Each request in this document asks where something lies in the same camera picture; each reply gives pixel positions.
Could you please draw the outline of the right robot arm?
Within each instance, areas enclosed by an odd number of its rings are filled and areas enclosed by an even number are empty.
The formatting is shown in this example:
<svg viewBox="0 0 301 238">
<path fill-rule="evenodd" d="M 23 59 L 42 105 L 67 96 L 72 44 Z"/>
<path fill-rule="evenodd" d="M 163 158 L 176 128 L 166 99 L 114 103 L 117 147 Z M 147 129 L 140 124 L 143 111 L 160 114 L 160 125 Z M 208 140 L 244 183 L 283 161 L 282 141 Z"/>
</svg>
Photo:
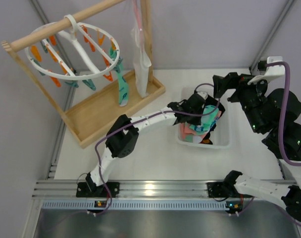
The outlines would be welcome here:
<svg viewBox="0 0 301 238">
<path fill-rule="evenodd" d="M 264 182 L 232 170 L 222 182 L 227 197 L 249 195 L 262 198 L 285 210 L 301 222 L 301 125 L 295 120 L 301 114 L 301 102 L 288 89 L 278 88 L 266 95 L 269 78 L 247 74 L 215 75 L 213 95 L 220 98 L 229 89 L 227 100 L 240 103 L 255 133 L 265 134 L 262 143 L 293 174 L 295 185 Z"/>
</svg>

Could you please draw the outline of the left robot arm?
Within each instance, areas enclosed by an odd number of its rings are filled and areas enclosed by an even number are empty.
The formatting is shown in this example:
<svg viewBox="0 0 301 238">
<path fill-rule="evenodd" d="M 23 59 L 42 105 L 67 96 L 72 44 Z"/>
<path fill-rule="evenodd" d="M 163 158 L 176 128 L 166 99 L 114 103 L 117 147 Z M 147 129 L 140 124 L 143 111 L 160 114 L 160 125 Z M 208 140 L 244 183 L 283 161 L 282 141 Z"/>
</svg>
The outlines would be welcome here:
<svg viewBox="0 0 301 238">
<path fill-rule="evenodd" d="M 116 161 L 134 151 L 140 135 L 185 122 L 200 124 L 208 97 L 206 92 L 198 91 L 188 99 L 170 102 L 163 109 L 144 116 L 119 116 L 106 136 L 96 143 L 97 165 L 86 174 L 85 181 L 77 185 L 76 196 L 91 198 L 106 193 L 112 197 L 107 183 L 108 177 Z"/>
</svg>

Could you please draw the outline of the white round clip hanger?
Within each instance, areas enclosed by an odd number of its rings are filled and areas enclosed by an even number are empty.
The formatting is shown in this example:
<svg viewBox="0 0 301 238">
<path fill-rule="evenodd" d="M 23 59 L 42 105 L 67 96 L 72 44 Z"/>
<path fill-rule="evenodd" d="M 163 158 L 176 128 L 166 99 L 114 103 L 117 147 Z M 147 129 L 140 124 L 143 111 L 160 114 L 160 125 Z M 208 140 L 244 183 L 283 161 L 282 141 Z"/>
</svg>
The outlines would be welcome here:
<svg viewBox="0 0 301 238">
<path fill-rule="evenodd" d="M 118 42 L 105 30 L 84 22 L 77 22 L 71 15 L 64 17 L 71 24 L 69 28 L 57 32 L 58 38 L 67 44 L 69 51 L 74 54 L 75 59 L 83 63 L 89 73 L 77 75 L 69 64 L 56 51 L 56 39 L 50 35 L 38 42 L 45 54 L 51 56 L 53 61 L 62 69 L 62 73 L 51 71 L 41 65 L 42 55 L 37 44 L 33 43 L 24 49 L 24 53 L 31 65 L 42 75 L 49 76 L 56 85 L 63 80 L 71 87 L 78 87 L 78 82 L 83 82 L 91 90 L 96 86 L 93 79 L 103 77 L 109 81 L 113 80 L 111 71 L 121 72 L 120 48 Z"/>
</svg>

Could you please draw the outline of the mint green sock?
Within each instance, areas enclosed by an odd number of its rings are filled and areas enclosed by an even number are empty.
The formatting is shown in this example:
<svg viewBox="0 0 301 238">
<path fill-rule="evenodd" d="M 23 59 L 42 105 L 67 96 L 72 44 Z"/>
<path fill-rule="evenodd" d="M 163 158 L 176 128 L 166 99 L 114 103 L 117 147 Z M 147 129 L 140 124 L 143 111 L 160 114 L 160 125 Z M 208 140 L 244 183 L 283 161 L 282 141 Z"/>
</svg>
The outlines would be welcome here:
<svg viewBox="0 0 301 238">
<path fill-rule="evenodd" d="M 189 128 L 192 134 L 203 135 L 208 133 L 210 129 L 214 126 L 216 121 L 219 119 L 221 111 L 216 106 L 208 105 L 204 108 L 203 113 L 204 114 L 210 113 L 210 114 L 201 117 L 200 125 L 192 125 L 187 123 L 187 127 Z"/>
<path fill-rule="evenodd" d="M 129 99 L 129 86 L 123 77 L 123 58 L 119 57 L 119 60 L 113 70 L 116 72 L 118 77 L 118 87 L 119 87 L 119 106 L 126 106 Z"/>
</svg>

